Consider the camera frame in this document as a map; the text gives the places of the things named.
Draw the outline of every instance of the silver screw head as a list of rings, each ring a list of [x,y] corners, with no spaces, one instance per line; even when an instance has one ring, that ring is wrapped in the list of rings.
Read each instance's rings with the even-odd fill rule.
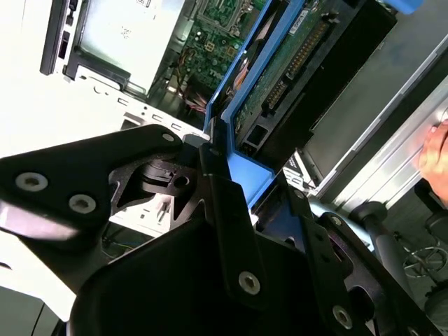
[[[168,133],[164,133],[162,135],[162,138],[167,140],[167,141],[169,141],[169,142],[173,142],[174,141],[174,137],[172,135],[168,134]]]
[[[341,226],[342,225],[342,221],[336,217],[336,216],[331,216],[331,220],[333,221],[334,224],[336,224],[337,226]]]
[[[341,306],[333,307],[333,316],[335,317],[336,321],[339,322],[339,324],[347,330],[353,328],[353,321],[351,320],[349,313],[347,313],[347,311]]]
[[[17,176],[15,184],[22,190],[36,193],[48,187],[48,179],[42,174],[28,171]]]
[[[408,330],[409,330],[409,335],[411,335],[411,336],[420,336],[415,329],[409,327]]]
[[[79,214],[89,214],[97,208],[97,203],[89,195],[77,194],[70,197],[69,207]]]
[[[255,275],[243,271],[238,276],[238,282],[243,291],[251,295],[257,295],[260,292],[260,282]]]

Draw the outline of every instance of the black plastic part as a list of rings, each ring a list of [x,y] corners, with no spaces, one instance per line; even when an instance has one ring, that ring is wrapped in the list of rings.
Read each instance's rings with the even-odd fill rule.
[[[64,14],[67,8],[67,0],[53,0],[48,20],[47,35],[43,45],[41,60],[41,74],[46,76],[53,73],[58,54],[58,46],[64,25]]]
[[[366,1],[309,82],[294,87],[281,109],[288,109],[255,155],[278,172],[296,148],[312,137],[310,128],[327,111],[356,72],[395,25],[396,19],[375,1]],[[288,102],[291,96],[295,101]]]
[[[69,334],[332,335],[316,313],[305,257],[261,235],[255,240],[268,274],[260,281],[260,293],[269,284],[265,311],[227,296],[216,234],[192,220],[94,275],[76,298]]]
[[[351,220],[359,224],[362,224],[367,217],[383,222],[387,218],[387,209],[380,202],[368,202],[357,206],[349,216]]]
[[[414,186],[414,193],[433,214],[445,210],[442,201],[433,192],[431,185],[424,178]]]

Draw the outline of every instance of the blue plastic tab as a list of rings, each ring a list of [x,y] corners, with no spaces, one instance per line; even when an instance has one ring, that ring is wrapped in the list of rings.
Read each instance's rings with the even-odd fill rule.
[[[249,41],[252,39],[252,36],[255,34],[258,26],[260,25],[261,20],[266,14],[270,3],[271,0],[268,0],[258,17],[257,22],[254,24],[243,46],[240,48],[238,56],[230,65],[230,68],[224,76],[223,81],[215,91],[210,102],[207,104],[205,125],[209,124],[211,118],[211,105],[215,102],[216,98],[219,95],[219,92],[224,88],[239,59],[243,55],[245,49],[247,49]],[[274,180],[275,175],[271,169],[257,163],[255,160],[246,157],[245,155],[237,151],[235,147],[235,130],[233,118],[235,116],[235,113],[238,112],[239,108],[244,103],[244,100],[252,90],[253,86],[256,84],[258,78],[267,66],[269,60],[271,59],[277,48],[279,47],[280,43],[283,41],[283,38],[288,33],[291,25],[299,15],[299,12],[303,7],[303,3],[304,0],[291,0],[278,25],[275,27],[271,36],[267,40],[265,47],[262,49],[260,55],[253,64],[246,78],[244,79],[241,88],[237,91],[222,116],[222,119],[227,123],[228,126],[227,145],[229,154],[227,157],[227,161],[229,162],[230,174],[232,176],[232,180],[242,186],[244,196],[246,197],[249,208],[255,204],[258,198],[260,198],[266,188]]]
[[[403,14],[412,14],[420,7],[423,0],[385,0],[384,2]]]

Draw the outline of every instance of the motherboard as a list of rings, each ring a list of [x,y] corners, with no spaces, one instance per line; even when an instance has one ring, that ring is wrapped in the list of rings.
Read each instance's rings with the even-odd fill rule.
[[[288,86],[325,36],[331,23],[323,19],[325,0],[310,1],[300,12],[289,33],[272,57],[245,102],[234,117],[235,135],[260,113],[273,113]]]
[[[203,0],[178,61],[177,76],[190,78],[214,92],[265,0]]]

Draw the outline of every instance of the screw hole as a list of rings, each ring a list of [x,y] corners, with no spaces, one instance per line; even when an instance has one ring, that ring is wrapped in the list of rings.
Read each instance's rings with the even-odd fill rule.
[[[17,176],[15,184],[24,191],[37,192],[47,188],[48,180],[44,175],[30,171]]]
[[[25,179],[25,184],[30,187],[35,187],[39,185],[39,180],[34,177],[29,177]]]
[[[285,243],[295,246],[294,238],[292,237],[286,238]]]
[[[190,180],[184,176],[180,176],[174,180],[174,187],[176,188],[182,188],[188,185]]]

